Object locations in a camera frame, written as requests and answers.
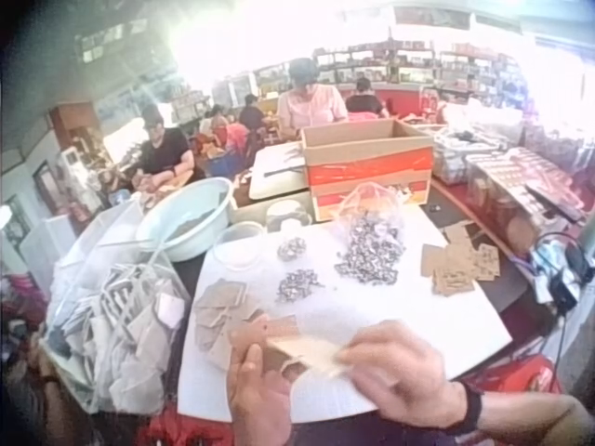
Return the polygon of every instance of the pink shirt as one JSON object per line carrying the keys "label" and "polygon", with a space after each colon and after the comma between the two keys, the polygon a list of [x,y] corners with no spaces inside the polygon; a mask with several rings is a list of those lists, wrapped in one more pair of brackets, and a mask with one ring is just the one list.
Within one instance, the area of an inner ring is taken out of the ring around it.
{"label": "pink shirt", "polygon": [[299,130],[347,119],[345,102],[332,85],[317,84],[310,100],[287,91],[279,97],[277,113],[282,128]]}

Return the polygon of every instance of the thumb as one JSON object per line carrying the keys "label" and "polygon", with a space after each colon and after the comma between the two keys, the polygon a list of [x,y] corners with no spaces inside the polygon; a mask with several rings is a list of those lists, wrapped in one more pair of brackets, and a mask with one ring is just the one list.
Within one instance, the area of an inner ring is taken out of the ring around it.
{"label": "thumb", "polygon": [[393,421],[404,418],[404,401],[378,375],[363,367],[354,367],[349,375],[355,388],[378,407],[383,417]]}

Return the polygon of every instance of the white plastic basin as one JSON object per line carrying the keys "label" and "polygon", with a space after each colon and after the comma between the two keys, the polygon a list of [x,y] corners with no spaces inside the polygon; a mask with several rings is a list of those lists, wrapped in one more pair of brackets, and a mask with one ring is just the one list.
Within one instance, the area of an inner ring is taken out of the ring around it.
{"label": "white plastic basin", "polygon": [[[161,247],[172,262],[207,251],[230,224],[233,185],[223,177],[203,179],[172,193],[142,219],[137,240],[147,250]],[[201,223],[170,239],[179,225],[213,211]]]}

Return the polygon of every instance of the cardboard box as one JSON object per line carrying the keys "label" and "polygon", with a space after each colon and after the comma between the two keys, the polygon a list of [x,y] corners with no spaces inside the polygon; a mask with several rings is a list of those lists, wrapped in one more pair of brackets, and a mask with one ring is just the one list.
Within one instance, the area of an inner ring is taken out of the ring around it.
{"label": "cardboard box", "polygon": [[407,187],[409,203],[430,191],[433,138],[392,119],[308,127],[302,131],[308,184],[317,221],[333,218],[358,184]]}

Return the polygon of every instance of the hand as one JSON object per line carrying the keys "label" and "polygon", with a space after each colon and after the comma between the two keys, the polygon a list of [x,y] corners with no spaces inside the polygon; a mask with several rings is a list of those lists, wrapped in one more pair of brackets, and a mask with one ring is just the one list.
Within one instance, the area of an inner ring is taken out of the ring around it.
{"label": "hand", "polygon": [[353,366],[353,384],[385,418],[446,428],[465,417],[465,389],[446,381],[442,355],[399,322],[361,330],[337,358]]}
{"label": "hand", "polygon": [[56,369],[51,360],[39,345],[39,339],[41,337],[41,330],[33,333],[29,340],[29,353],[27,355],[27,362],[29,367],[39,372],[39,375],[44,376],[56,376]]}
{"label": "hand", "polygon": [[283,446],[291,436],[291,384],[275,371],[263,376],[262,347],[234,348],[227,374],[236,446]]}

